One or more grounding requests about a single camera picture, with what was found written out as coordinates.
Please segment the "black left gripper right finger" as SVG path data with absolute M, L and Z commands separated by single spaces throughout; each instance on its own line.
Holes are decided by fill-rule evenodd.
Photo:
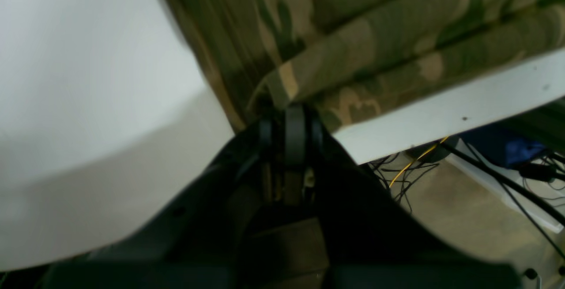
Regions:
M 403 210 L 304 106 L 285 110 L 285 204 L 319 219 L 325 289 L 520 289 L 508 264 L 450 247 Z

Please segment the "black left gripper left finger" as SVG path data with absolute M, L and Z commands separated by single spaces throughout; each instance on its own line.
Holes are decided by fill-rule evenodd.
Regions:
M 109 249 L 53 266 L 45 289 L 234 289 L 250 221 L 272 200 L 280 130 L 263 118 L 230 140 L 150 222 Z

